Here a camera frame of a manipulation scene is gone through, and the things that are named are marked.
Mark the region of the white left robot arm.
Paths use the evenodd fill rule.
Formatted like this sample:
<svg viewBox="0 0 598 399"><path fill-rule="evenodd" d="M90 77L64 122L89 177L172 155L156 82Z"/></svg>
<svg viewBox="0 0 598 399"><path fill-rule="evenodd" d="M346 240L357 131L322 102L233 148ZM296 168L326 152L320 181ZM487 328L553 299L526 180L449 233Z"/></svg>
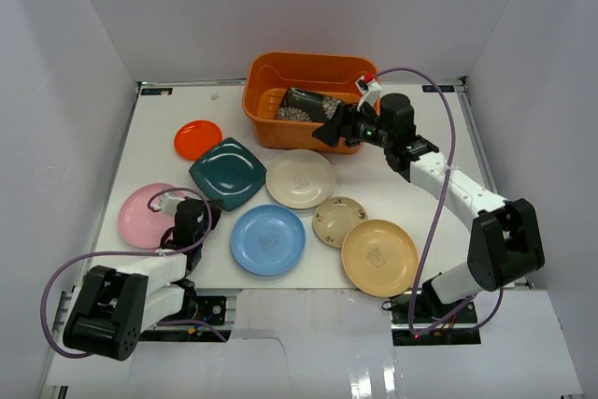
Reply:
<svg viewBox="0 0 598 399"><path fill-rule="evenodd" d="M124 361L150 327L197 321L200 301L188 275L199 264L203 240L221 213L221 200L187 197L163 234L162 254L120 268L92 267L64 327L64 345Z"/></svg>

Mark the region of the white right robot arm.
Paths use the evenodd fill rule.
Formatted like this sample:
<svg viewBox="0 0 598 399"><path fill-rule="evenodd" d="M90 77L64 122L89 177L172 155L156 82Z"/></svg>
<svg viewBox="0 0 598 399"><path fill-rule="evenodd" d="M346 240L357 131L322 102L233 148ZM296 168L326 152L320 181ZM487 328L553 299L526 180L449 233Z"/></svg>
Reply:
<svg viewBox="0 0 598 399"><path fill-rule="evenodd" d="M415 111L407 96L386 94L380 110L367 104L338 106L313 137L334 148L368 143L383 150L388 166L437 199L470 233L467 258L435 276L422 288L422 313L441 323L456 304L477 293L494 292L536 272L546 263L534 206L489 192L452 168L438 147L418 135Z"/></svg>

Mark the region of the teal square plate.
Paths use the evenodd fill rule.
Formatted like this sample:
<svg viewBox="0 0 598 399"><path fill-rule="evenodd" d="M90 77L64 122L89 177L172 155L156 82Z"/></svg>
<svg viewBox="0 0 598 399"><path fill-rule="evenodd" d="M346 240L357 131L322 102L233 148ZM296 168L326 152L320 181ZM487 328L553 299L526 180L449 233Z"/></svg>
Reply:
<svg viewBox="0 0 598 399"><path fill-rule="evenodd" d="M248 202L264 185L266 168L244 145L227 137L189 169L197 188L210 200L220 200L231 212Z"/></svg>

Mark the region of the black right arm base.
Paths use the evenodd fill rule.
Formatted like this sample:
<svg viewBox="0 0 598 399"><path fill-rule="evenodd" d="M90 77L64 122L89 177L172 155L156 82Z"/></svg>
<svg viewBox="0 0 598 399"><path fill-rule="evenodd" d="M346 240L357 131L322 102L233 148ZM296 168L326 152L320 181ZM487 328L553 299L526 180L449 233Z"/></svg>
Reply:
<svg viewBox="0 0 598 399"><path fill-rule="evenodd" d="M381 308L390 313L392 343L395 347L440 347L472 346L481 344L479 330L469 331L477 325L478 316L475 306L470 303L461 309L455 317L441 323L429 334L414 336L408 328L408 309L410 294L404 293L382 302ZM448 314L455 304L433 306L418 299L414 309L413 326L424 329Z"/></svg>

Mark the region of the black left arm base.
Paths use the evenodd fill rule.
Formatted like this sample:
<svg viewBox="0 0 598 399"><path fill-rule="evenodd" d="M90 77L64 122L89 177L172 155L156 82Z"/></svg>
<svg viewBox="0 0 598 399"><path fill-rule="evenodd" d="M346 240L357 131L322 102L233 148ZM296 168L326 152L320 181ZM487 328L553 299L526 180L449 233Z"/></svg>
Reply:
<svg viewBox="0 0 598 399"><path fill-rule="evenodd" d="M140 336L141 342L225 343L232 324L227 322L227 297L197 296L191 306L164 317Z"/></svg>

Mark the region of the black floral square plate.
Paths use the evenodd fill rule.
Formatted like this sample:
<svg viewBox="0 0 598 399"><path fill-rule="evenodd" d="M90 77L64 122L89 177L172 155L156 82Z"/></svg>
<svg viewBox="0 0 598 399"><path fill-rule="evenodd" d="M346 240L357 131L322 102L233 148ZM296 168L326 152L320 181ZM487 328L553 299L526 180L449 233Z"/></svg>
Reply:
<svg viewBox="0 0 598 399"><path fill-rule="evenodd" d="M326 123L343 104L343 100L324 93L289 88L282 97L275 119Z"/></svg>

